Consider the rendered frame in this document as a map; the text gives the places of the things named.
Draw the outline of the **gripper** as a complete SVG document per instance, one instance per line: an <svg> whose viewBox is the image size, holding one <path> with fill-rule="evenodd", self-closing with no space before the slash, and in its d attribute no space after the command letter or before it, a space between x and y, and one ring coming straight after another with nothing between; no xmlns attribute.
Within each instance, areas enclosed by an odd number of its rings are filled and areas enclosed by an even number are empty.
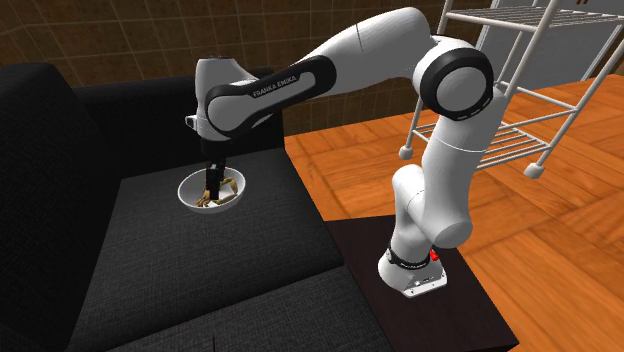
<svg viewBox="0 0 624 352"><path fill-rule="evenodd" d="M200 139L201 152L206 159L205 188L210 196L218 196L228 156L227 141Z"/></svg>

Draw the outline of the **dark robot stand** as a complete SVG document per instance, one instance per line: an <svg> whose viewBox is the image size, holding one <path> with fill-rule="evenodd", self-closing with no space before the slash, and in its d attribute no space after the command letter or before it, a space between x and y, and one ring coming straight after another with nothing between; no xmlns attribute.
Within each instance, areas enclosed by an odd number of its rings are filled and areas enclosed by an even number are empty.
<svg viewBox="0 0 624 352"><path fill-rule="evenodd" d="M379 277L392 215L328 221L352 272L395 352L508 352L518 339L456 249L438 249L447 284L407 298Z"/></svg>

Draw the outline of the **white bowl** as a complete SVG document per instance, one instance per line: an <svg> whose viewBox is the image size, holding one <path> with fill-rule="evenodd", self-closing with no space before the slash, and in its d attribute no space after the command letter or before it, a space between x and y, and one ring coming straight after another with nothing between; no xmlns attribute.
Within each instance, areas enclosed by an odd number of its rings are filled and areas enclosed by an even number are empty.
<svg viewBox="0 0 624 352"><path fill-rule="evenodd" d="M224 178L226 177L232 177L236 181L238 184L238 195L232 201L224 205L210 205L207 208L195 205L195 201L201 197L202 189L205 187L205 168L190 174L180 183L177 191L178 198L189 210L196 213L215 214L226 211L235 206L242 199L246 189L246 178L238 170L226 167L224 170ZM224 196L228 193L228 190L222 190L219 192L219 195Z"/></svg>

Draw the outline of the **black sofa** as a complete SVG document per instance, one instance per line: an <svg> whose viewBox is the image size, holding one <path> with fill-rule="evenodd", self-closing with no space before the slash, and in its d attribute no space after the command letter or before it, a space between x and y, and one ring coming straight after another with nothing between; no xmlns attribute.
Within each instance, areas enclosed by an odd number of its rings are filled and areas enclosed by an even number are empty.
<svg viewBox="0 0 624 352"><path fill-rule="evenodd" d="M229 213L203 169L189 76L73 89L0 68L0 352L392 352L283 147L279 119Z"/></svg>

